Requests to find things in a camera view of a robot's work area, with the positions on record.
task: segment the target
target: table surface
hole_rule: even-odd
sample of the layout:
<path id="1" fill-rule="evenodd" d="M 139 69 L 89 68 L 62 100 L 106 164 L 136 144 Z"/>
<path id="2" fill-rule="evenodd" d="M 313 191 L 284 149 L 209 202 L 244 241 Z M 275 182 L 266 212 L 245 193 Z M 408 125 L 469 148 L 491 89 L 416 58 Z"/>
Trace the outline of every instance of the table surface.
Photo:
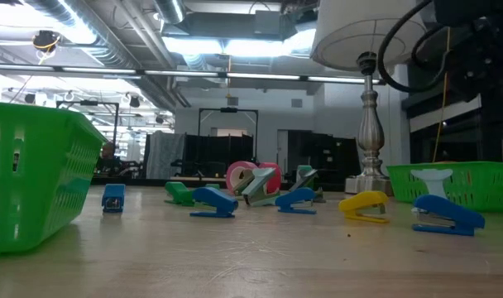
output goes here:
<path id="1" fill-rule="evenodd" d="M 241 204 L 235 219 L 189 216 L 163 188 L 127 187 L 123 214 L 83 213 L 32 252 L 0 257 L 0 297 L 503 297 L 503 214 L 474 238 L 346 220 L 342 194 L 317 215 Z"/>

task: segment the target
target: white object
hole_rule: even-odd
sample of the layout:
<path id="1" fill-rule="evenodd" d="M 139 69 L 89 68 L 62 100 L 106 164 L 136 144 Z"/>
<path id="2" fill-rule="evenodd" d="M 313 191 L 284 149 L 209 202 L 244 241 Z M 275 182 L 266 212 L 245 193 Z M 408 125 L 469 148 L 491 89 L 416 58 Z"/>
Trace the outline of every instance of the white object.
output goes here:
<path id="1" fill-rule="evenodd" d="M 447 170 L 435 170 L 435 169 L 427 169 L 427 170 L 411 170 L 411 175 L 421 179 L 426 184 L 428 188 L 428 193 L 431 195 L 437 195 L 441 198 L 447 198 L 447 195 L 444 192 L 443 181 L 450 177 L 453 174 L 453 171 L 450 169 Z"/>
<path id="2" fill-rule="evenodd" d="M 415 0 L 321 0 L 312 59 L 336 70 L 357 71 L 357 59 L 374 53 Z M 426 32 L 419 14 L 397 32 L 386 51 L 386 65 L 405 60 Z"/>

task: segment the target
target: wall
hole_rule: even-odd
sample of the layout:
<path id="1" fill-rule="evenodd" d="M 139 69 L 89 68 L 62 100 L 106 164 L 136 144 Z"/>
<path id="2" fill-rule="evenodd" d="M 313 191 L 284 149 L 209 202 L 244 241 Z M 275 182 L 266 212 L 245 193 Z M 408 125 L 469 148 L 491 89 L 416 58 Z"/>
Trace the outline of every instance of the wall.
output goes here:
<path id="1" fill-rule="evenodd" d="M 176 111 L 175 133 L 197 134 L 198 108 L 225 108 L 227 100 L 225 89 L 212 89 L 208 92 L 184 90 L 184 96 L 193 105 L 192 108 L 180 108 Z M 314 97 L 307 96 L 304 90 L 262 90 L 233 89 L 232 96 L 239 97 L 239 108 L 259 110 L 259 133 L 257 138 L 257 157 L 259 161 L 276 162 L 277 131 L 280 129 L 314 129 Z M 302 108 L 292 108 L 291 99 L 303 99 Z M 255 136 L 255 114 L 247 113 L 202 113 L 200 134 L 207 136 L 211 128 L 246 129 Z"/>
<path id="2" fill-rule="evenodd" d="M 407 84 L 407 69 L 395 68 L 395 79 Z M 314 131 L 335 137 L 357 138 L 362 121 L 363 85 L 324 84 L 314 96 Z M 379 94 L 377 113 L 384 129 L 386 143 L 381 149 L 382 170 L 386 166 L 410 162 L 410 130 L 405 112 L 400 106 L 407 97 L 389 86 L 375 86 Z"/>

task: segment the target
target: basket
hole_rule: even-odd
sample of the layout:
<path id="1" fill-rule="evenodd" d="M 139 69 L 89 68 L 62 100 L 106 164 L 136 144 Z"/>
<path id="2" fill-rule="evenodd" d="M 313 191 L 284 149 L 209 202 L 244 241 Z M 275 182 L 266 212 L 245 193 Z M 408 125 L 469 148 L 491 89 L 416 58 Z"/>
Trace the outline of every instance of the basket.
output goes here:
<path id="1" fill-rule="evenodd" d="M 105 140 L 80 113 L 0 103 L 0 252 L 31 249 L 80 214 Z"/>
<path id="2" fill-rule="evenodd" d="M 445 193 L 453 203 L 476 211 L 503 211 L 503 163 L 474 161 L 436 164 L 417 164 L 387 167 L 397 200 L 411 203 L 428 194 L 424 182 L 411 170 L 452 169 L 453 174 L 443 182 Z"/>

